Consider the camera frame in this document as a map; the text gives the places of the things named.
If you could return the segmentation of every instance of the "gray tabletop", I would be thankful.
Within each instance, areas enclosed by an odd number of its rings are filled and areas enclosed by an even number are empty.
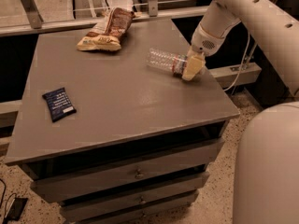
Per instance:
[[[208,71],[183,82],[146,66],[150,48],[186,54],[189,44],[170,20],[135,22],[116,53],[83,52],[89,31],[41,35],[6,164],[43,160],[236,117]],[[52,123],[42,94],[65,87],[76,114]]]

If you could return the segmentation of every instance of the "snack bag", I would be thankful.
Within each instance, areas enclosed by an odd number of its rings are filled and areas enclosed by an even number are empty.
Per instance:
[[[121,39],[129,29],[134,12],[119,7],[111,9],[78,43],[78,50],[121,49]]]

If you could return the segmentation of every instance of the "dark blue pouch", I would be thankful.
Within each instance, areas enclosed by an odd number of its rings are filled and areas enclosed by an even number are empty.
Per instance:
[[[47,102],[50,117],[53,122],[77,112],[68,99],[65,88],[45,93],[43,94],[43,98]]]

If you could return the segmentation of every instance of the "water bottle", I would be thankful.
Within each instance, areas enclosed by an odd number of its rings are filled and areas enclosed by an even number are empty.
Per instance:
[[[174,54],[159,49],[149,49],[147,65],[181,76],[186,67],[186,61],[186,55]]]

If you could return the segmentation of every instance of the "metal post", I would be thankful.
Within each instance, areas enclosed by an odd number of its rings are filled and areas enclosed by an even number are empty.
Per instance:
[[[158,0],[148,0],[149,3],[149,16],[158,16]]]
[[[43,19],[37,10],[35,0],[21,0],[21,3],[25,9],[31,27],[41,28]]]

